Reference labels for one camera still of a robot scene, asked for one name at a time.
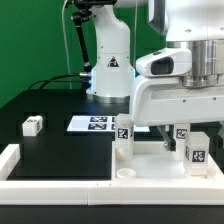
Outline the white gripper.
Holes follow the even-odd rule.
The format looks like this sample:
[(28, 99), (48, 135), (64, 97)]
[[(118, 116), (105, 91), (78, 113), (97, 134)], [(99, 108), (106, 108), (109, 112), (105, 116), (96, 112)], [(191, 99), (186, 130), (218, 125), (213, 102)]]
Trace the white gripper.
[(184, 88), (182, 75), (192, 67), (185, 48), (164, 48), (136, 61), (129, 113), (137, 126), (158, 126), (167, 151), (176, 150), (173, 124), (220, 122), (217, 147), (224, 148), (224, 82), (201, 89)]

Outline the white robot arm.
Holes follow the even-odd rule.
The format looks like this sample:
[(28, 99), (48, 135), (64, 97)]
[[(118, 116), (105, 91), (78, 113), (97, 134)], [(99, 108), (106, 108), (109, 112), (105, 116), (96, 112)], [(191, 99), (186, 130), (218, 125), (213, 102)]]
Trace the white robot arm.
[(113, 7), (92, 8), (97, 63), (88, 97), (130, 101), (137, 126), (156, 127), (176, 149), (167, 125), (224, 121), (224, 0), (137, 0), (149, 6), (149, 24), (166, 47), (129, 62), (130, 31)]

